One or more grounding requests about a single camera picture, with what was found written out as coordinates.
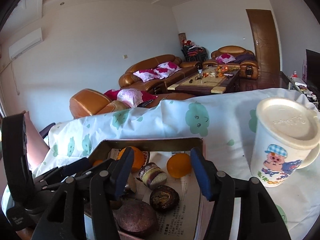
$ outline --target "mug lid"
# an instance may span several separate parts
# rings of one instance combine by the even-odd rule
[[[316,147],[320,141],[317,114],[296,101],[271,97],[257,106],[257,118],[280,142],[299,150]]]

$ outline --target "mug handle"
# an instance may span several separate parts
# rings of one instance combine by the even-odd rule
[[[316,112],[314,110],[312,110],[312,109],[309,109],[308,111],[310,111],[312,113],[313,117],[318,122],[318,118],[317,118]],[[311,163],[313,163],[314,160],[318,157],[319,153],[320,153],[320,144],[318,144],[315,148],[313,148],[310,151],[308,156],[305,158],[305,160],[300,164],[300,166],[297,169],[302,169],[304,167],[307,167]]]

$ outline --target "leather armchair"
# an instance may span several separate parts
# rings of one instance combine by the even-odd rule
[[[205,61],[202,63],[203,67],[208,67],[208,66],[218,66],[219,63],[215,60],[216,57],[222,55],[222,54],[231,54],[234,57],[237,57],[242,54],[252,54],[254,53],[250,50],[244,49],[239,46],[225,46],[222,47],[218,50],[215,50],[211,53],[211,59]],[[226,65],[228,66],[237,66],[240,68],[240,77],[246,77],[246,78],[251,78],[251,79],[257,79],[259,76],[259,65],[257,61],[253,60],[244,60],[241,63],[234,63],[230,62],[227,63]]]
[[[133,73],[138,70],[156,68],[159,64],[167,61],[175,63],[176,65],[180,66],[182,70],[177,71],[168,78],[161,80],[150,80],[147,82],[142,82],[139,77],[133,75]],[[149,58],[128,68],[126,72],[119,78],[119,86],[121,88],[136,88],[147,91],[150,94],[166,93],[167,87],[197,72],[197,66],[199,64],[199,61],[182,62],[181,58],[170,54]]]
[[[185,93],[170,93],[157,95],[146,108],[157,106],[162,99],[185,100],[194,97]],[[74,119],[115,112],[128,107],[120,101],[111,101],[108,97],[91,89],[83,89],[70,98],[70,112]]]

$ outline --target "tangerine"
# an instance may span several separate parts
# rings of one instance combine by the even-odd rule
[[[92,164],[92,167],[98,166],[100,163],[103,163],[103,160],[96,160],[96,161]]]
[[[190,156],[186,153],[176,153],[167,161],[167,171],[176,179],[186,176],[191,170]]]
[[[139,171],[142,166],[145,163],[145,159],[144,159],[144,154],[141,150],[139,150],[137,147],[134,146],[130,146],[134,152],[134,160],[133,160],[133,164],[132,164],[132,168],[131,168],[131,172],[137,172]],[[119,154],[118,154],[118,158],[117,160],[119,160],[121,158],[121,156],[123,155],[124,151],[126,148],[122,149]]]

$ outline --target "wooden coffee table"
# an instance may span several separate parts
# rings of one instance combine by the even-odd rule
[[[209,67],[203,69],[203,73],[209,73],[215,71],[216,67]],[[224,94],[239,92],[240,88],[240,70],[233,70],[228,73],[233,73],[233,77],[223,76],[223,77],[205,77],[202,79],[195,80],[198,73],[194,73],[179,82],[168,87],[168,93],[170,92],[180,92],[188,93],[195,96],[206,96],[212,94]]]

